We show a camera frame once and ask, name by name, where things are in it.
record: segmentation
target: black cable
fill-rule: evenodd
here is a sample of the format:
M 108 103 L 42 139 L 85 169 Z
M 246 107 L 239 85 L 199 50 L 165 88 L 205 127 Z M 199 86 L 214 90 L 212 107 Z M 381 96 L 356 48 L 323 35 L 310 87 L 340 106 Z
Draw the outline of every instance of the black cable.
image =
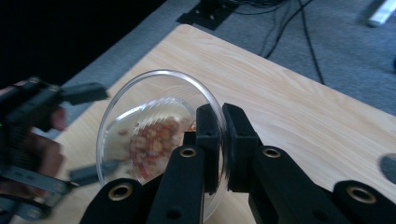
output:
M 308 27 L 306 25 L 305 10 L 303 8 L 303 3 L 302 3 L 301 0 L 298 0 L 298 2 L 300 4 L 300 8 L 302 9 L 301 10 L 301 16 L 302 16 L 301 18 L 303 20 L 303 27 L 304 27 L 304 33 L 305 33 L 306 41 L 308 42 L 308 47 L 309 47 L 309 50 L 311 51 L 312 60 L 314 61 L 315 69 L 317 70 L 317 73 L 318 73 L 319 82 L 322 85 L 326 85 L 324 83 L 324 78 L 323 78 L 323 75 L 322 75 L 322 73 L 320 71 L 320 67 L 318 65 L 318 59 L 317 59 L 317 56 L 315 54 L 314 47 L 312 45 L 311 36 L 309 35 Z
M 279 43 L 279 40 L 280 40 L 280 38 L 282 37 L 283 32 L 285 32 L 285 29 L 286 29 L 286 27 L 288 26 L 289 22 L 290 22 L 291 20 L 293 20 L 293 18 L 294 18 L 300 11 L 302 11 L 306 6 L 308 6 L 312 1 L 314 1 L 314 0 L 309 0 L 308 2 L 306 2 L 305 4 L 303 4 L 297 11 L 295 11 L 295 12 L 289 17 L 289 19 L 285 22 L 285 24 L 282 26 L 282 28 L 281 28 L 279 34 L 277 35 L 275 44 L 273 45 L 273 47 L 271 48 L 271 50 L 267 53 L 267 55 L 264 57 L 265 59 L 268 59 L 268 58 L 272 55 L 272 53 L 274 52 L 274 50 L 276 49 L 276 46 L 277 46 L 277 44 Z
M 280 8 L 280 6 L 279 6 L 279 7 L 276 7 L 276 8 L 273 8 L 273 9 L 270 9 L 270 10 L 268 10 L 268 11 L 252 12 L 252 13 L 239 12 L 239 11 L 235 11 L 235 10 L 232 10 L 232 12 L 235 13 L 235 14 L 238 14 L 238 15 L 243 15 L 243 16 L 254 16 L 254 15 L 261 15 L 261 14 L 265 14 L 265 13 L 270 13 L 270 12 L 273 12 L 273 11 L 277 11 L 279 8 Z
M 273 14 L 272 23 L 273 23 L 273 25 L 272 25 L 271 29 L 268 31 L 268 34 L 265 36 L 264 40 L 262 41 L 262 49 L 258 53 L 259 56 L 262 56 L 262 53 L 264 52 L 264 49 L 265 49 L 265 43 L 267 43 L 268 38 L 270 37 L 270 35 L 273 33 L 273 31 L 276 28 L 276 11 Z
M 275 7 L 285 0 L 228 0 L 229 3 L 237 4 L 237 5 L 250 5 L 253 7 L 259 8 L 268 8 Z
M 285 13 L 283 14 L 283 17 L 280 21 L 280 25 L 283 24 L 283 22 L 286 19 L 286 16 L 289 14 L 290 5 L 291 5 L 291 1 L 289 1 L 288 8 L 285 10 Z M 275 30 L 275 28 L 276 28 L 276 11 L 274 12 L 274 15 L 273 15 L 273 26 L 271 27 L 270 31 L 268 32 L 268 34 L 265 36 L 264 40 L 262 41 L 262 49 L 258 53 L 259 56 L 262 56 L 262 53 L 264 52 L 264 49 L 265 49 L 265 44 L 267 43 L 268 38 L 271 36 L 271 34 Z

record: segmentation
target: screw hole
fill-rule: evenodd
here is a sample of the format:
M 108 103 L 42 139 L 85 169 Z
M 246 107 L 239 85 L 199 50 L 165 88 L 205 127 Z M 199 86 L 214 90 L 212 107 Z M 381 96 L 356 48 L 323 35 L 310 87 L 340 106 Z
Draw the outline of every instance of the screw hole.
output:
M 346 192 L 350 197 L 361 203 L 376 203 L 376 197 L 370 191 L 359 187 L 348 187 Z
M 108 193 L 108 198 L 112 201 L 121 201 L 128 198 L 133 192 L 131 184 L 119 184 Z
M 185 148 L 180 151 L 180 155 L 186 158 L 194 157 L 196 154 L 197 152 L 192 148 Z
M 280 157 L 280 152 L 276 149 L 273 148 L 267 148 L 262 152 L 265 156 L 271 157 L 271 158 L 278 158 Z

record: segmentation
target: clear glass bowl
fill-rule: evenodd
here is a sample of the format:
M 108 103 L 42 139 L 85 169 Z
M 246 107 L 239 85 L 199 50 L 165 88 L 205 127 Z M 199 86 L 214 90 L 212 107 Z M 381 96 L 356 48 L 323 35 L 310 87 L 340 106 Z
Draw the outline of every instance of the clear glass bowl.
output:
M 219 205 L 227 187 L 224 143 L 226 122 L 210 91 L 186 74 L 150 71 L 130 80 L 111 100 L 97 138 L 97 171 L 102 185 L 118 178 L 145 184 L 162 174 L 172 150 L 181 146 L 183 133 L 193 131 L 195 112 L 210 104 L 218 119 L 219 186 L 205 194 L 204 220 Z

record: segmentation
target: black bracket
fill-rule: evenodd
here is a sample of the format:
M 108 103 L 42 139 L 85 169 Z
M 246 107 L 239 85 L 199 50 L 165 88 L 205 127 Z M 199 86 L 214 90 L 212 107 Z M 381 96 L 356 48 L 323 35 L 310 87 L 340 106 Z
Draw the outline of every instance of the black bracket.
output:
M 375 189 L 351 180 L 338 182 L 332 192 L 322 189 L 285 150 L 262 144 L 243 109 L 225 104 L 223 113 L 231 138 L 228 189 L 249 194 L 257 223 L 396 223 L 396 205 Z M 202 223 L 203 195 L 218 182 L 213 123 L 210 106 L 198 108 L 197 132 L 185 133 L 163 175 L 144 186 L 127 179 L 108 183 L 81 224 Z M 127 182 L 136 185 L 134 193 L 117 189 Z M 112 201 L 113 191 L 126 195 L 124 201 Z
M 51 129 L 51 114 L 61 102 L 77 105 L 106 98 L 106 90 L 99 83 L 61 88 L 38 77 L 31 77 L 0 96 L 0 178 L 49 193 L 40 202 L 0 194 L 0 208 L 28 220 L 38 220 L 47 217 L 64 195 L 80 187 L 75 182 L 37 173 L 40 158 L 25 151 L 22 144 L 32 127 L 44 132 Z
M 181 15 L 177 21 L 216 30 L 237 8 L 236 4 L 220 3 L 218 0 L 201 0 L 190 12 Z

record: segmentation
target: light wood tabletop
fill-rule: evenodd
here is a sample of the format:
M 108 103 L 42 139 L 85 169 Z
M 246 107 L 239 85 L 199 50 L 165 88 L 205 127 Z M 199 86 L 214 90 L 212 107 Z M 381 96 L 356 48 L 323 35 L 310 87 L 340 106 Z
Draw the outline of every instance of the light wood tabletop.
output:
M 156 69 L 189 74 L 221 105 L 242 107 L 263 143 L 286 150 L 323 188 L 332 190 L 336 182 L 354 179 L 396 202 L 396 185 L 379 167 L 382 156 L 396 153 L 392 115 L 189 25 L 178 26 L 108 93 L 114 96 L 133 77 Z M 95 163 L 96 136 L 108 103 L 94 103 L 57 138 L 67 158 L 60 178 L 67 178 L 70 169 Z M 37 223 L 78 223 L 99 188 L 76 189 L 51 218 Z M 206 223 L 255 223 L 248 196 L 226 192 Z

